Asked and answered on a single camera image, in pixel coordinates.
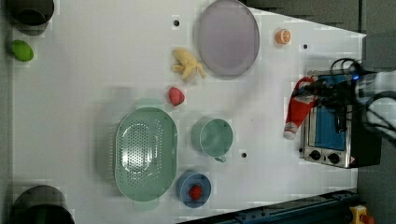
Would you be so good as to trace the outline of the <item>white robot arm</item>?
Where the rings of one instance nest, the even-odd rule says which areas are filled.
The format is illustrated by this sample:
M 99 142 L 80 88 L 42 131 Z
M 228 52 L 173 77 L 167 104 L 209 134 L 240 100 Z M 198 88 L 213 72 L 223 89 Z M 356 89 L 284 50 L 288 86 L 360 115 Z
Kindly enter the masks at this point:
M 395 72 L 323 76 L 315 90 L 318 104 L 338 117 L 351 105 L 350 114 L 370 133 L 395 142 Z

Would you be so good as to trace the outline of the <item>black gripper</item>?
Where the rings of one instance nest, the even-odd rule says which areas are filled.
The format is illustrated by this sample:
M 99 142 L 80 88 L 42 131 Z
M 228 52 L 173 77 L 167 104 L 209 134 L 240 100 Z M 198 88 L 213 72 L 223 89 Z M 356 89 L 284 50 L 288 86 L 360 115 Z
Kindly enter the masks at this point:
M 320 78 L 315 84 L 314 94 L 317 97 L 315 106 L 337 109 L 353 105 L 356 101 L 352 86 L 347 81 L 331 84 L 329 80 Z

